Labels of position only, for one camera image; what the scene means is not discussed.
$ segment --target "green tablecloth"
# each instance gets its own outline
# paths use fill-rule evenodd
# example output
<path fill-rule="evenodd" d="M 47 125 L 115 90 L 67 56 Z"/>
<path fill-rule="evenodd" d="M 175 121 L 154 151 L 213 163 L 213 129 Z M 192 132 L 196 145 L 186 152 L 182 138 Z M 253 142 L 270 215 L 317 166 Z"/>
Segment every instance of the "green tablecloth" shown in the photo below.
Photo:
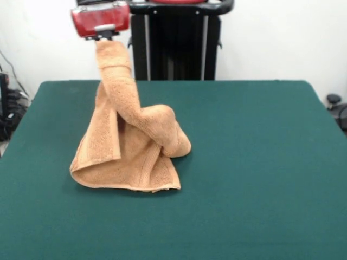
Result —
<path fill-rule="evenodd" d="M 96 81 L 44 83 L 0 160 L 0 259 L 347 259 L 347 143 L 305 82 L 139 82 L 192 143 L 182 190 L 92 190 L 69 165 Z"/>

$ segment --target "black cable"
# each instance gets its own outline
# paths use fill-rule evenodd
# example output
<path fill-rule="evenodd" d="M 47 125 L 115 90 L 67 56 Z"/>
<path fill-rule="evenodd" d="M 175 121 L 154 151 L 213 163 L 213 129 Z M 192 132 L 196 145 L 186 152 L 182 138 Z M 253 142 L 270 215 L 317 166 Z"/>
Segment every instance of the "black cable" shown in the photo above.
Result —
<path fill-rule="evenodd" d="M 10 65 L 11 69 L 12 69 L 12 73 L 13 73 L 13 76 L 15 78 L 15 80 L 17 81 L 19 87 L 23 90 L 23 92 L 27 95 L 28 95 L 28 92 L 25 90 L 25 88 L 23 87 L 23 85 L 20 83 L 20 81 L 18 80 L 17 78 L 17 75 L 16 75 L 16 72 L 15 72 L 15 68 L 14 66 L 12 65 L 12 63 L 6 58 L 6 56 L 3 54 L 3 52 L 0 50 L 0 55 L 2 56 L 2 58 L 4 58 L 4 60 L 8 63 L 8 65 Z"/>

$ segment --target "terry cloth towel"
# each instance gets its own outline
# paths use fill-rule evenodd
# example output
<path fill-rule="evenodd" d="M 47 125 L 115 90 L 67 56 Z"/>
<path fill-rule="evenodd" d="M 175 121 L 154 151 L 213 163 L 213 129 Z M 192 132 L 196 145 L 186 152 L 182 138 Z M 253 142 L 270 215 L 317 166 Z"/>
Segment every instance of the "terry cloth towel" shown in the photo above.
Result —
<path fill-rule="evenodd" d="M 120 42 L 96 43 L 101 82 L 95 110 L 70 167 L 91 188 L 151 191 L 180 189 L 170 160 L 191 144 L 166 105 L 141 108 L 130 59 Z"/>

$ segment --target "black device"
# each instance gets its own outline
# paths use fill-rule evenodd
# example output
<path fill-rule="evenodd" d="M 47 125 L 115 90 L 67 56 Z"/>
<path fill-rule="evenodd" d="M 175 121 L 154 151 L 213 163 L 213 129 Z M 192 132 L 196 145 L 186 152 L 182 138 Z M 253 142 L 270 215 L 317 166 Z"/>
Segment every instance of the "black device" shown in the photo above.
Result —
<path fill-rule="evenodd" d="M 340 103 L 341 97 L 330 94 L 326 97 L 329 106 L 328 110 L 343 131 L 347 131 L 347 103 Z"/>
<path fill-rule="evenodd" d="M 6 73 L 0 72 L 0 89 L 1 89 L 1 119 L 6 118 L 8 113 L 8 85 L 9 76 Z"/>
<path fill-rule="evenodd" d="M 234 0 L 77 0 L 75 27 L 87 40 L 112 39 L 131 16 L 136 80 L 214 80 L 220 44 L 219 15 Z"/>
<path fill-rule="evenodd" d="M 21 91 L 9 89 L 8 86 L 8 74 L 0 72 L 0 142 L 11 138 L 28 108 L 25 102 L 28 98 Z"/>

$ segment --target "towel fold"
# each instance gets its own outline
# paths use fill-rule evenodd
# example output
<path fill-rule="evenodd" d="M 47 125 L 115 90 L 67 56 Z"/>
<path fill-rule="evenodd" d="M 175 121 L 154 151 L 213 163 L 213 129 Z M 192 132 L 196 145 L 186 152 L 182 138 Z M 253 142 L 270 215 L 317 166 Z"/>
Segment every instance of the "towel fold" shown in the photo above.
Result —
<path fill-rule="evenodd" d="M 191 144 L 166 105 L 141 108 L 127 50 L 120 42 L 97 42 L 101 75 L 95 110 L 70 172 L 91 188 L 151 191 L 180 189 L 170 158 Z"/>

